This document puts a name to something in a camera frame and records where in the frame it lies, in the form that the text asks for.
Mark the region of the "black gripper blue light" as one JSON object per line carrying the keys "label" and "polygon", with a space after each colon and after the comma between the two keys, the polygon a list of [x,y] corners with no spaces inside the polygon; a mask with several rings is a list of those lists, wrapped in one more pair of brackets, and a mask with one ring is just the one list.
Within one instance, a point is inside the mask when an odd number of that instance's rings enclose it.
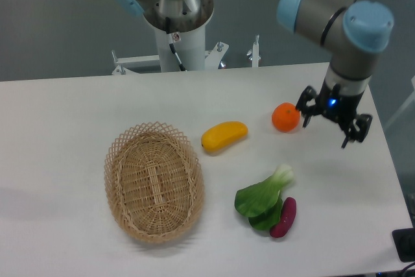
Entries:
{"label": "black gripper blue light", "polygon": [[301,93],[296,110],[303,117],[302,127],[307,127],[312,117],[322,115],[339,125],[345,134],[341,148],[349,142],[362,143],[368,135],[373,117],[370,114],[358,114],[364,92],[356,95],[342,94],[342,86],[335,84],[329,87],[322,84],[319,95],[312,86],[307,86]]}

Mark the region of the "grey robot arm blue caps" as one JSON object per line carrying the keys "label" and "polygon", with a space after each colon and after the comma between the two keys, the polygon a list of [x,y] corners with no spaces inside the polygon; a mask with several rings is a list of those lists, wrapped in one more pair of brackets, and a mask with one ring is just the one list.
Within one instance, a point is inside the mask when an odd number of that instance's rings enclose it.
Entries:
{"label": "grey robot arm blue caps", "polygon": [[[207,53],[205,46],[213,0],[116,1],[154,29],[162,71],[219,67],[219,49]],[[321,90],[305,88],[296,104],[305,121],[321,115],[340,127],[346,143],[364,141],[372,117],[358,114],[357,107],[388,45],[394,26],[391,11],[367,0],[279,0],[276,18],[332,55]]]}

